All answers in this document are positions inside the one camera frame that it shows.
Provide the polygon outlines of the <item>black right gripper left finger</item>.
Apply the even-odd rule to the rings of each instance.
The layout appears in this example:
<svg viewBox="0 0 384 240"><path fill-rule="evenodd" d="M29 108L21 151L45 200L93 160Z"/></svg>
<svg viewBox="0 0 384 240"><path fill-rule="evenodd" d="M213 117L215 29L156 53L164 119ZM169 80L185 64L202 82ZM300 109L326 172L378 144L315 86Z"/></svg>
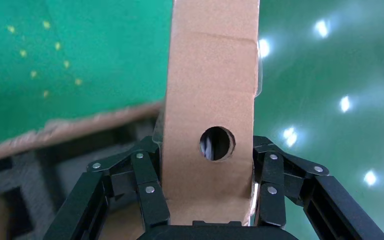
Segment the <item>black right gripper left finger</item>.
<svg viewBox="0 0 384 240"><path fill-rule="evenodd" d="M44 235L45 240L97 240L111 199L136 200L148 231L170 223L160 184L159 145L147 136L130 150L91 162Z"/></svg>

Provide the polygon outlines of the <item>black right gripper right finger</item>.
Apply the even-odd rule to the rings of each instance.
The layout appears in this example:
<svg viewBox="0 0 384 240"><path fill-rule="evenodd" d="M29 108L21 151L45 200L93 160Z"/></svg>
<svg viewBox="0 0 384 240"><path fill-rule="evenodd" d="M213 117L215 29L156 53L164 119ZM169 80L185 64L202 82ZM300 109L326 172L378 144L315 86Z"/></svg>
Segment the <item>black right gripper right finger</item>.
<svg viewBox="0 0 384 240"><path fill-rule="evenodd" d="M259 184L256 225L278 228L281 239L294 239L283 230L289 199L302 207L320 240L384 240L384 232L325 166L256 135L253 160Z"/></svg>

